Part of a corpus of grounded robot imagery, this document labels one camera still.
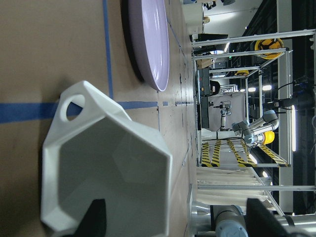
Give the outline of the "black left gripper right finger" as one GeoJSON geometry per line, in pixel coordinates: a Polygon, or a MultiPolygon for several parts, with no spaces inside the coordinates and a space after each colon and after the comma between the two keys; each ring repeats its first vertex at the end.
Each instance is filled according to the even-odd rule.
{"type": "Polygon", "coordinates": [[[257,198],[247,199],[245,224],[250,237],[293,237],[257,198]]]}

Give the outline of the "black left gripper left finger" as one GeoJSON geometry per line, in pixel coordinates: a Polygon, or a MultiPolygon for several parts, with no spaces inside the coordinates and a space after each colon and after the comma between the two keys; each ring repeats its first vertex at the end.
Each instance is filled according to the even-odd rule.
{"type": "Polygon", "coordinates": [[[106,202],[104,199],[92,201],[78,228],[67,237],[104,237],[107,230],[106,202]]]}

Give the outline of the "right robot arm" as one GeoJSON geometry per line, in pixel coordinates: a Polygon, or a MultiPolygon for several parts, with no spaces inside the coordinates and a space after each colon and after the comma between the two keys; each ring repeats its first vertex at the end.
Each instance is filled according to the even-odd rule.
{"type": "Polygon", "coordinates": [[[246,211],[237,205],[190,205],[189,227],[194,237],[314,237],[316,215],[273,215],[258,199],[249,198],[246,211]]]}

